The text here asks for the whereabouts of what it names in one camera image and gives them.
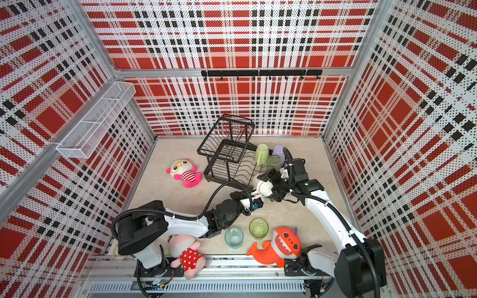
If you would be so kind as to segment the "white mug red interior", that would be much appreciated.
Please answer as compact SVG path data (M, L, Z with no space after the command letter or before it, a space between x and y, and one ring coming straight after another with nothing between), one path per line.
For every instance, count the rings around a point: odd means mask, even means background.
M253 191L251 192L252 197L270 197L273 195L273 184L272 182L265 182L259 178L260 175L256 175L253 178Z

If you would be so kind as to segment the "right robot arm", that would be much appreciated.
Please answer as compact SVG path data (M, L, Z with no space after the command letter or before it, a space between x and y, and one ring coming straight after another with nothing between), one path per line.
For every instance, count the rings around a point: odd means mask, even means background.
M306 252L305 264L331 276L348 298L373 293L378 298L386 286L385 254L381 243L370 239L355 228L335 207L318 180L309 179L302 158L293 158L287 148L284 170L270 170L262 178L267 187L262 197L275 202L285 201L288 195L311 211L332 239L337 253L323 248Z

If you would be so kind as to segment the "lavender plastic cup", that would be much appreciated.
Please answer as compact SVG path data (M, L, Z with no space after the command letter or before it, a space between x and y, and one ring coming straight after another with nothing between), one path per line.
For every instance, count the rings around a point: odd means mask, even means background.
M276 145L273 149L273 156L277 156L280 158L280 167L284 167L286 157L283 151L284 146L283 145Z

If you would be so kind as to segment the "white mug green handle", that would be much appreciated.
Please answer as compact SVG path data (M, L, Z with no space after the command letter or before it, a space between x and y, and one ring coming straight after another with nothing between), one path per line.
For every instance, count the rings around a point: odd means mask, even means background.
M268 163L270 156L268 145L259 144L255 151L255 164L257 166L264 166Z

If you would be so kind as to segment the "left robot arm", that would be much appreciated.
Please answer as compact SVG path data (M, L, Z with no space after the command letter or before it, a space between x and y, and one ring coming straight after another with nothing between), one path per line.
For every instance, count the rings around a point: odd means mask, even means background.
M166 258L164 248L157 242L159 238L165 237L169 244L184 247L186 243L195 243L198 238L220 235L223 230L231 228L239 216L250 216L263 207L263 200L257 193L249 192L236 182L227 185L237 186L239 190L214 208L208 201L198 215L173 212L165 208L162 201L155 200L116 216L111 233L118 241L118 253L136 258L135 277L156 277L168 271L174 272L175 256Z

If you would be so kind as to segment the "tall green glass cup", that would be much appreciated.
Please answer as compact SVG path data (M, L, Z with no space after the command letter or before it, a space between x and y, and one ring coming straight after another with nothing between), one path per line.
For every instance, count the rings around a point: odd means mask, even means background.
M267 171L275 170L279 172L280 169L281 169L281 158L276 155L269 156L267 161Z

